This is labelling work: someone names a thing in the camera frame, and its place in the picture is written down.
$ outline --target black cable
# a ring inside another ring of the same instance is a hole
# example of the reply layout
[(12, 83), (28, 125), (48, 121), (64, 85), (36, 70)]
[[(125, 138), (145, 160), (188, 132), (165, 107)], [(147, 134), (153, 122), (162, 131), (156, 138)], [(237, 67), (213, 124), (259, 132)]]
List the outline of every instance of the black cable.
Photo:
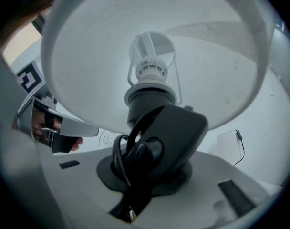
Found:
[(138, 121), (135, 123), (134, 127), (132, 128), (128, 140), (127, 140), (127, 145), (126, 145), (126, 150), (127, 153), (131, 151), (133, 146), (135, 145), (135, 139), (137, 135), (139, 134), (140, 131), (146, 130), (150, 124), (153, 122), (153, 120), (157, 117), (157, 115), (162, 111), (164, 106), (155, 108), (143, 116), (141, 116)]
[(122, 153), (121, 153), (121, 140), (127, 140), (127, 135), (119, 135), (114, 143), (112, 148), (112, 157), (114, 162), (114, 168), (118, 172), (118, 174), (123, 177), (127, 183), (128, 186), (131, 186), (130, 181), (126, 175), (125, 168), (122, 161)]
[(240, 161), (242, 161), (242, 159), (243, 159), (244, 156), (245, 156), (245, 148), (244, 148), (244, 144), (243, 144), (243, 142), (242, 142), (242, 136), (241, 136), (240, 132), (239, 132), (238, 130), (236, 130), (236, 129), (235, 129), (235, 131), (236, 131), (236, 135), (237, 135), (238, 139), (241, 141), (242, 150), (244, 151), (244, 154), (243, 154), (243, 156), (242, 156), (242, 158), (241, 158), (241, 160), (240, 160)]

